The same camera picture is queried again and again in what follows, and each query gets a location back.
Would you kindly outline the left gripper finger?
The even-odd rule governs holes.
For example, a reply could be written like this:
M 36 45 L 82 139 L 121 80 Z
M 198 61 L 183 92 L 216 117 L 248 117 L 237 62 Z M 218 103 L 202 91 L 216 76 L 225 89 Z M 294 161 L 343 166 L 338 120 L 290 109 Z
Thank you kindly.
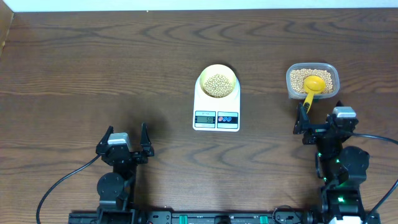
M 144 152 L 152 152 L 152 143 L 151 143 L 148 133 L 147 133 L 146 123 L 142 123 L 142 126 L 141 126 L 140 146 L 142 147 L 142 150 Z
M 108 139 L 111 134 L 113 134 L 113 127 L 109 126 L 108 129 L 106 130 L 104 136 L 101 138 L 101 140 L 98 143 L 98 149 L 106 149 L 108 146 Z

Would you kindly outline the yellow measuring scoop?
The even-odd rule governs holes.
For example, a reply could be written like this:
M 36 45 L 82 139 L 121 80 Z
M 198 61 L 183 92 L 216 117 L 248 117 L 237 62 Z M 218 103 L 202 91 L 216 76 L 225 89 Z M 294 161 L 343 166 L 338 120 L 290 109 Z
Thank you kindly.
M 308 76 L 303 82 L 303 88 L 307 93 L 303 107 L 306 113 L 309 112 L 315 95 L 320 94 L 326 88 L 325 81 L 315 75 Z

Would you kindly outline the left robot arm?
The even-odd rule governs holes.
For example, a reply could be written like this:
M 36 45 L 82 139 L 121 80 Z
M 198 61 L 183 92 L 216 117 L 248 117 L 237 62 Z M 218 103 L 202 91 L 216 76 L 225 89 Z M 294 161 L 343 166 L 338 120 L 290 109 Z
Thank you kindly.
M 137 167 L 148 163 L 154 148 L 148 137 L 147 125 L 142 123 L 140 151 L 133 151 L 128 133 L 115 133 L 110 126 L 96 146 L 101 160 L 113 168 L 97 183 L 99 206 L 96 223 L 147 223 L 146 212 L 134 204 Z

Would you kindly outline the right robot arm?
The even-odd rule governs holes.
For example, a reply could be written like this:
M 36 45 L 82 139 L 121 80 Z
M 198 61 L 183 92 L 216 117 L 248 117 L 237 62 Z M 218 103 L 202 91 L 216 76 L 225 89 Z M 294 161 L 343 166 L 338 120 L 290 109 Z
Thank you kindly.
M 343 147 L 358 124 L 356 113 L 341 102 L 323 124 L 312 124 L 303 103 L 297 107 L 294 134 L 304 145 L 315 145 L 315 170 L 324 181 L 320 204 L 304 213 L 302 223 L 363 223 L 366 218 L 359 186 L 367 179 L 370 155 L 356 146 Z

